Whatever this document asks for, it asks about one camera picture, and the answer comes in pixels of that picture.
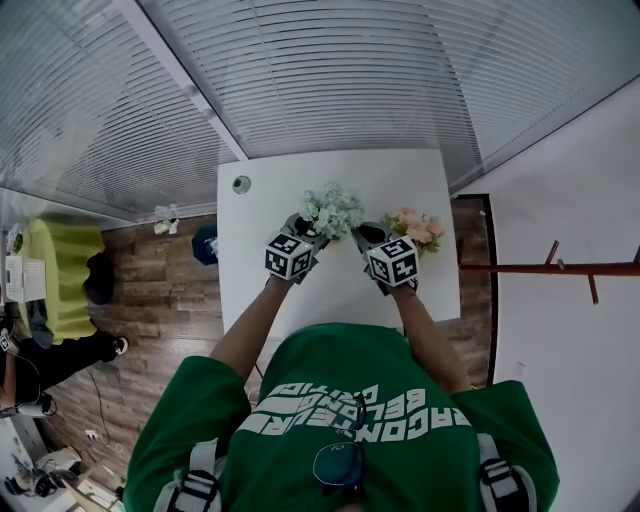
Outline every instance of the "coat rack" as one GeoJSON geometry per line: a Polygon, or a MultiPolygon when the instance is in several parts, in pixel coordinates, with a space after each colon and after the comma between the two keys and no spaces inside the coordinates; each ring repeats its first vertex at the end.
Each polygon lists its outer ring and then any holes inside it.
{"type": "Polygon", "coordinates": [[[460,263],[462,254],[462,240],[458,241],[458,269],[460,272],[484,272],[507,274],[553,274],[587,276],[591,299],[598,304],[598,290],[595,276],[640,277],[640,248],[633,261],[623,263],[565,263],[558,259],[551,263],[558,250],[560,242],[553,242],[547,260],[540,265],[466,265],[460,263]]]}

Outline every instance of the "pink flower bouquet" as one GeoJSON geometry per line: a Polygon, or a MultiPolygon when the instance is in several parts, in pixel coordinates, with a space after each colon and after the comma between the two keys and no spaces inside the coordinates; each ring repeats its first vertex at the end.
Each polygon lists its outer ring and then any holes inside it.
{"type": "Polygon", "coordinates": [[[440,250],[440,238],[444,235],[442,226],[435,217],[417,213],[413,208],[400,208],[393,215],[385,215],[383,222],[399,235],[407,235],[418,249],[418,255],[424,251],[436,253],[440,250]]]}

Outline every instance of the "tabletop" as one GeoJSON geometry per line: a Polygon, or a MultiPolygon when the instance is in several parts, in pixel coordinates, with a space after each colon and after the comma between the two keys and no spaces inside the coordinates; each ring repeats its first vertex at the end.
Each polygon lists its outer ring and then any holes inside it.
{"type": "MultiPolygon", "coordinates": [[[[384,149],[307,153],[234,162],[218,168],[218,241],[222,316],[227,331],[260,293],[267,238],[299,211],[305,190],[337,182],[364,203],[365,219],[411,207],[438,217],[445,231],[437,254],[420,260],[418,296],[434,320],[460,316],[458,264],[451,204],[440,151],[384,149]],[[237,194],[238,176],[251,187],[237,194]]],[[[365,274],[351,237],[332,242],[302,285],[294,285],[270,337],[284,338],[302,327],[346,322],[400,327],[391,297],[365,274]]]]}

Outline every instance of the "black pants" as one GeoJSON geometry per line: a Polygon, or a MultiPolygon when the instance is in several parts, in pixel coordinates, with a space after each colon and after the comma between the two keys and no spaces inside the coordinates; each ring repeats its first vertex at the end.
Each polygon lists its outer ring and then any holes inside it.
{"type": "Polygon", "coordinates": [[[30,362],[16,359],[17,402],[31,403],[37,400],[38,389],[44,391],[55,386],[98,361],[113,361],[116,357],[113,341],[112,336],[101,331],[78,340],[64,340],[49,349],[41,348],[31,338],[23,340],[20,356],[30,362]]]}

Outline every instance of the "person's leg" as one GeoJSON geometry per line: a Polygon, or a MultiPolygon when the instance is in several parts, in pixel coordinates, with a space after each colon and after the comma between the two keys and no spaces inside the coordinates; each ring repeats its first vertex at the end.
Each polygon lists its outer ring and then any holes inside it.
{"type": "Polygon", "coordinates": [[[53,345],[48,350],[35,343],[26,343],[24,357],[38,369],[40,388],[45,390],[98,361],[113,361],[119,352],[118,344],[122,346],[123,342],[117,343],[113,336],[97,331],[78,340],[64,340],[61,345],[53,345]]]}

